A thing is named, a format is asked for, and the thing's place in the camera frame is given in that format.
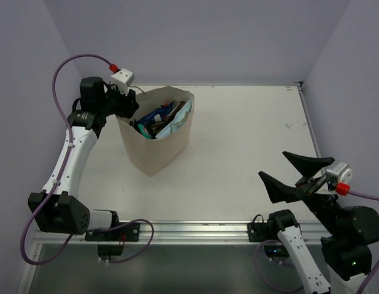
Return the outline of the brown paper bag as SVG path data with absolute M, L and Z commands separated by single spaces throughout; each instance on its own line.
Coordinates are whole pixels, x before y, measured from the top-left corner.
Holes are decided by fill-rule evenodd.
M 161 105 L 173 102 L 174 106 L 176 106 L 179 102 L 188 100 L 192 101 L 192 110 L 186 122 L 178 131 L 166 138 L 146 139 L 130 125 L 131 121 L 142 118 Z M 145 93 L 138 93 L 136 101 L 139 104 L 139 109 L 134 116 L 130 119 L 118 117 L 118 126 L 129 160 L 144 174 L 153 176 L 186 148 L 189 143 L 195 97 L 189 91 L 165 86 Z

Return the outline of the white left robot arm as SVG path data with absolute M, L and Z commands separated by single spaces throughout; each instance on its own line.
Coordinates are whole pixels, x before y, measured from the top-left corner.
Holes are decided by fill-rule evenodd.
M 82 235 L 97 230 L 106 240 L 119 237 L 121 226 L 112 210 L 89 209 L 78 199 L 83 171 L 107 117 L 132 118 L 139 109 L 131 80 L 100 77 L 80 82 L 80 97 L 72 105 L 66 122 L 61 154 L 51 178 L 40 192 L 31 193 L 28 206 L 40 231 Z

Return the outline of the dark brown chip bag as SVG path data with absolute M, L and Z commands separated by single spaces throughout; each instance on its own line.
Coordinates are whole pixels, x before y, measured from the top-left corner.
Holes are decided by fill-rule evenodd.
M 173 121 L 175 115 L 185 104 L 186 102 L 181 101 L 176 106 L 174 106 L 173 102 L 160 106 L 158 110 L 163 112 L 157 113 L 153 118 L 154 121 L 150 121 L 145 125 L 148 136 L 152 139 L 156 138 L 156 135 Z

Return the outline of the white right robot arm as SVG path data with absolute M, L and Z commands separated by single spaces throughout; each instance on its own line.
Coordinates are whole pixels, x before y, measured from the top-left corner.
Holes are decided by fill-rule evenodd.
M 322 237 L 321 250 L 329 269 L 325 279 L 308 250 L 294 214 L 284 209 L 268 220 L 252 222 L 260 245 L 271 242 L 285 247 L 301 279 L 305 293 L 368 293 L 367 285 L 379 269 L 372 264 L 369 246 L 379 242 L 379 214 L 370 207 L 342 207 L 339 196 L 352 194 L 350 166 L 333 157 L 307 157 L 284 151 L 285 158 L 301 174 L 293 187 L 267 173 L 258 173 L 272 203 L 303 202 L 330 234 Z

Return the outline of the teal snack bag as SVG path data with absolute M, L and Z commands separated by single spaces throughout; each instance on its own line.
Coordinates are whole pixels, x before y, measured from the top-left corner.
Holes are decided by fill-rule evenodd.
M 134 128 L 138 133 L 140 133 L 146 139 L 154 139 L 154 136 L 149 132 L 149 130 L 143 124 L 135 124 Z

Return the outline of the blue white snack bag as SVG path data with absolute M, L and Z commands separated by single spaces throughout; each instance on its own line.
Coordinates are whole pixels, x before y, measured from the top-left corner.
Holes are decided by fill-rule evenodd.
M 147 123 L 159 123 L 161 121 L 164 121 L 167 116 L 171 113 L 173 110 L 173 102 L 169 104 L 161 105 L 160 107 L 156 108 L 149 114 L 143 116 L 142 118 L 136 120 L 138 124 L 147 124 Z

